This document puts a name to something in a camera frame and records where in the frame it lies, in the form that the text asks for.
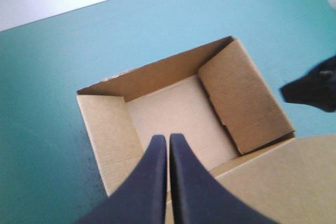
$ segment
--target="open cardboard box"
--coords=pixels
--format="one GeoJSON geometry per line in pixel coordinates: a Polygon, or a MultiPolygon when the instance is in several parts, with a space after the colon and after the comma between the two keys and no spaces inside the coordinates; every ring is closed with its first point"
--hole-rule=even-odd
{"type": "MultiPolygon", "coordinates": [[[[168,140],[178,132],[205,168],[223,185],[238,188],[236,195],[247,201],[251,197],[244,198],[249,195],[244,192],[260,188],[244,188],[250,178],[243,178],[248,173],[240,172],[242,167],[262,167],[260,160],[294,139],[288,118],[233,37],[118,74],[77,94],[108,195],[134,169],[152,135],[168,140]],[[240,187],[228,179],[236,173],[240,187]]],[[[263,213],[272,217],[270,212],[263,213]]],[[[166,223],[172,222],[168,196],[166,223]]]]}

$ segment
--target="teal table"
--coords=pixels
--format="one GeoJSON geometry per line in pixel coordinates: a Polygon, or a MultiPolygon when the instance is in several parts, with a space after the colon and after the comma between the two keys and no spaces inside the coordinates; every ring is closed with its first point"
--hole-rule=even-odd
{"type": "Polygon", "coordinates": [[[76,90],[228,35],[298,136],[335,132],[335,114],[278,92],[336,53],[327,0],[111,0],[1,32],[0,222],[71,223],[106,198],[76,90]]]}

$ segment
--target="box flap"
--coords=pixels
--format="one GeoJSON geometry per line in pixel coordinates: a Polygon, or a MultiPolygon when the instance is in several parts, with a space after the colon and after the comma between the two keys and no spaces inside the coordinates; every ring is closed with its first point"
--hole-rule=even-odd
{"type": "Polygon", "coordinates": [[[132,172],[144,151],[123,97],[78,95],[77,100],[110,195],[132,172]]]}
{"type": "Polygon", "coordinates": [[[232,40],[232,37],[227,37],[196,47],[141,68],[118,74],[107,81],[81,89],[77,93],[115,95],[124,97],[127,102],[131,101],[193,76],[200,66],[232,40]]]}
{"type": "Polygon", "coordinates": [[[231,42],[198,75],[240,153],[294,131],[240,41],[231,42]]]}
{"type": "Polygon", "coordinates": [[[279,223],[336,220],[336,135],[290,140],[217,180],[279,223]]]}

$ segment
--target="cardboard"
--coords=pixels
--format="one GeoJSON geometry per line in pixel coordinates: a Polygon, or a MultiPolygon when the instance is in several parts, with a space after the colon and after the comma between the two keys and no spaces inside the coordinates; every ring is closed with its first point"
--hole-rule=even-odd
{"type": "Polygon", "coordinates": [[[77,94],[108,195],[135,167],[153,134],[167,140],[170,133],[185,134],[206,169],[221,172],[238,151],[288,139],[294,131],[232,37],[118,74],[77,94]],[[227,74],[232,69],[241,74],[227,74]],[[232,94],[225,95],[223,87],[232,94]],[[221,94],[227,105],[218,102],[221,94]]]}
{"type": "MultiPolygon", "coordinates": [[[[334,223],[335,164],[335,134],[291,138],[234,158],[215,178],[244,203],[278,223],[334,223]]],[[[174,223],[170,200],[165,223],[174,223]]]]}
{"type": "Polygon", "coordinates": [[[192,140],[191,148],[207,170],[238,156],[197,76],[132,100],[127,108],[144,150],[153,134],[162,134],[167,139],[169,156],[170,134],[183,132],[192,140]]]}
{"type": "Polygon", "coordinates": [[[238,40],[203,65],[198,75],[240,153],[294,131],[238,40]]]}

